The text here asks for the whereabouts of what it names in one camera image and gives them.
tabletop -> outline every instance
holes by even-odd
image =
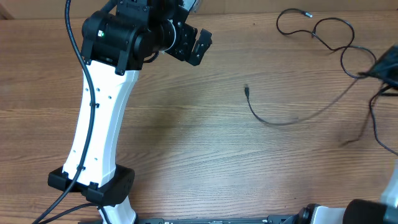
[[[397,11],[286,14],[284,30],[312,30],[318,19],[340,17],[355,28],[354,44],[378,57],[397,41]],[[355,198],[378,200],[394,155],[374,140],[368,100],[375,79],[360,80],[335,106],[310,121],[272,127],[251,114],[282,122],[325,107],[353,81],[310,34],[281,35],[278,14],[191,16],[188,24],[213,33],[202,64],[169,55],[145,64],[127,103],[117,163],[135,170],[129,195],[140,217],[238,218],[297,213],[308,203],[345,207]],[[84,19],[72,20],[80,44]],[[346,45],[340,22],[320,25],[330,45]],[[31,223],[59,195],[48,173],[65,162],[76,128],[82,74],[63,20],[0,21],[0,220]],[[366,71],[371,57],[350,49],[345,65]],[[398,148],[398,101],[377,105],[380,138]],[[52,212],[85,203],[70,194]],[[85,208],[58,223],[95,220]]]

